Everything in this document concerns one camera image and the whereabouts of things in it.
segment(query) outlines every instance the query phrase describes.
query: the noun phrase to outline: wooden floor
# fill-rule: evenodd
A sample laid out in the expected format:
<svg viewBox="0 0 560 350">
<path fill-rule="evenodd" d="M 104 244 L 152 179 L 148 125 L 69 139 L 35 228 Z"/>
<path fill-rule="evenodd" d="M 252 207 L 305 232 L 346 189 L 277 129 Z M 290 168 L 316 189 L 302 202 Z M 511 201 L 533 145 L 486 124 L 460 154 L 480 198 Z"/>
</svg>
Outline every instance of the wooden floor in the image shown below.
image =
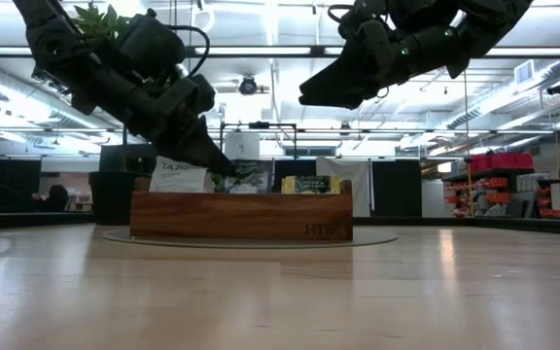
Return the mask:
<svg viewBox="0 0 560 350">
<path fill-rule="evenodd" d="M 560 350 L 560 235 L 234 251 L 0 231 L 0 349 Z"/>
</svg>

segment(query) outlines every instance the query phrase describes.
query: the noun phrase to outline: wooden crate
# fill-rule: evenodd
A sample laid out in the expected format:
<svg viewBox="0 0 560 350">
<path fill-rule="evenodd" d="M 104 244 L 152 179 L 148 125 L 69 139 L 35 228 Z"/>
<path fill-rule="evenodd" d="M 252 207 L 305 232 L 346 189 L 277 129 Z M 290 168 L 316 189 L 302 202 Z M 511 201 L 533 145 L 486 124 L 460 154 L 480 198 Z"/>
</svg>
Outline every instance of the wooden crate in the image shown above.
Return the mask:
<svg viewBox="0 0 560 350">
<path fill-rule="evenodd" d="M 341 194 L 148 192 L 138 179 L 131 235 L 246 239 L 353 239 L 351 182 Z"/>
</svg>

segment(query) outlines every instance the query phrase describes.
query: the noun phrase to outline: ceiling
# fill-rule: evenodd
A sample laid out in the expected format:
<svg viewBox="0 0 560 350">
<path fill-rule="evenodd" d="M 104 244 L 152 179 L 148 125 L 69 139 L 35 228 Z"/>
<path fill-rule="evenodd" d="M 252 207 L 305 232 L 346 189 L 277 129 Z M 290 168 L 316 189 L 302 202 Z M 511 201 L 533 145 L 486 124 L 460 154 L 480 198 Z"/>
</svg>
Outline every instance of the ceiling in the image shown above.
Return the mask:
<svg viewBox="0 0 560 350">
<path fill-rule="evenodd" d="M 73 16 L 74 5 L 84 7 L 86 1 L 63 1 L 64 8 Z M 105 9 L 107 1 L 95 1 L 99 9 Z M 119 11 L 129 11 L 135 1 L 111 1 Z M 146 0 L 141 1 L 139 9 L 151 7 L 157 11 L 158 19 L 164 23 L 189 24 L 192 22 L 204 27 L 211 39 L 212 46 L 342 46 L 343 40 L 337 34 L 337 24 L 326 15 L 327 7 L 335 3 L 353 1 L 305 1 L 305 0 L 208 0 L 204 10 L 197 10 L 196 2 Z M 24 24 L 12 1 L 0 0 L 0 46 L 26 46 Z M 202 39 L 193 34 L 179 33 L 188 46 L 202 46 Z M 534 7 L 520 20 L 518 25 L 506 36 L 499 46 L 550 47 L 560 46 L 560 1 L 536 0 Z M 361 108 L 349 111 L 338 108 L 304 107 L 298 103 L 298 86 L 308 77 L 333 62 L 333 58 L 209 58 L 202 66 L 202 73 L 216 89 L 216 102 L 223 104 L 233 114 L 242 115 L 238 106 L 256 105 L 258 109 L 248 110 L 253 116 L 238 118 L 243 122 L 255 120 L 272 121 L 272 96 L 275 96 L 277 120 L 298 123 L 304 127 L 339 127 L 341 122 L 350 122 L 352 127 L 382 128 L 440 128 L 450 120 L 454 111 L 463 108 L 468 102 L 473 105 L 495 88 L 513 78 L 513 69 L 526 59 L 476 59 L 471 62 L 465 76 L 455 80 L 438 71 L 430 72 L 412 79 L 410 82 L 391 87 L 384 100 L 367 101 Z M 186 67 L 193 67 L 196 59 L 186 60 Z M 0 72 L 10 79 L 38 88 L 53 95 L 53 90 L 38 86 L 31 78 L 34 67 L 31 58 L 0 58 Z M 270 87 L 272 77 L 275 87 L 271 94 L 263 94 L 244 100 L 236 91 L 235 82 L 243 76 L 254 76 L 259 85 Z M 560 96 L 542 96 L 537 88 L 520 93 L 507 103 L 497 106 L 491 113 L 472 121 L 470 127 L 496 129 L 504 123 L 524 117 L 545 107 L 545 103 L 559 102 Z M 218 125 L 219 110 L 208 114 L 211 126 Z M 560 110 L 554 111 L 560 116 Z M 104 121 L 101 127 L 119 127 L 121 124 L 101 111 L 94 116 Z M 537 118 L 534 122 L 543 122 Z M 399 141 L 402 134 L 395 136 Z M 438 137 L 423 138 L 431 148 L 442 144 L 456 144 L 456 139 Z"/>
</svg>

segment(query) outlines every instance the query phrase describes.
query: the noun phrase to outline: paper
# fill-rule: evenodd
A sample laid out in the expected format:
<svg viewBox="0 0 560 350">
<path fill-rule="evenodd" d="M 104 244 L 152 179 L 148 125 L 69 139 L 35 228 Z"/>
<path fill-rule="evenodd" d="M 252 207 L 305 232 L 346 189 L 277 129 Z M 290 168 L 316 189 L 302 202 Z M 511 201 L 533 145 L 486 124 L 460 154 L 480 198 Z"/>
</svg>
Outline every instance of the paper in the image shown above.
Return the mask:
<svg viewBox="0 0 560 350">
<path fill-rule="evenodd" d="M 151 179 L 150 192 L 211 193 L 213 181 L 207 168 L 157 157 L 157 166 Z"/>
</svg>

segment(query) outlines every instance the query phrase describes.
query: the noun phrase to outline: robotic arm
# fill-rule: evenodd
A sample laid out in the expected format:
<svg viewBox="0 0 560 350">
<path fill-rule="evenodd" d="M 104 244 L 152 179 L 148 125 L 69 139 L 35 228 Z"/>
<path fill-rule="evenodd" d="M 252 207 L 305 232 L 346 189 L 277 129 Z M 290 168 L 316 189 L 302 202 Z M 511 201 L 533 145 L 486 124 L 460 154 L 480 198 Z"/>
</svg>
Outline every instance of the robotic arm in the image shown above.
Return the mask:
<svg viewBox="0 0 560 350">
<path fill-rule="evenodd" d="M 37 70 L 72 93 L 74 108 L 87 115 L 102 108 L 162 156 L 218 174 L 234 172 L 209 137 L 205 118 L 198 118 L 213 107 L 215 91 L 203 76 L 182 77 L 176 69 L 185 46 L 172 30 L 182 28 L 161 24 L 149 10 L 114 43 L 80 32 L 58 0 L 14 1 Z"/>
<path fill-rule="evenodd" d="M 358 108 L 382 88 L 445 66 L 458 77 L 518 23 L 533 0 L 356 0 L 330 6 L 346 40 L 340 57 L 303 83 L 303 105 Z M 338 18 L 332 11 L 348 12 Z M 462 11 L 457 26 L 453 19 Z M 382 16 L 390 17 L 393 30 Z"/>
</svg>

